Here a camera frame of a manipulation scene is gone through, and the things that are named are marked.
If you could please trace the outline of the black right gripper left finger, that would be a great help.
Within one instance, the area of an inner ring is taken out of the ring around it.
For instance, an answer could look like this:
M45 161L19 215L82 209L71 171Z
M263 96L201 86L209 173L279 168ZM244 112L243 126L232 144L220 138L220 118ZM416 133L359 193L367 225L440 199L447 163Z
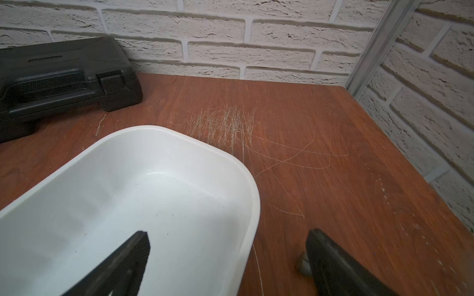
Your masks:
M137 231L64 295L138 295L150 250L148 233Z

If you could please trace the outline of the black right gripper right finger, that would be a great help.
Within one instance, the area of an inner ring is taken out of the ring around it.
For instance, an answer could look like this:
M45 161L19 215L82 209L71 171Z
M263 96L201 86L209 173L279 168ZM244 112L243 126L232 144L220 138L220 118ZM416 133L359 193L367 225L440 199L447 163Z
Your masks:
M396 295L321 229L309 231L306 254L320 296Z

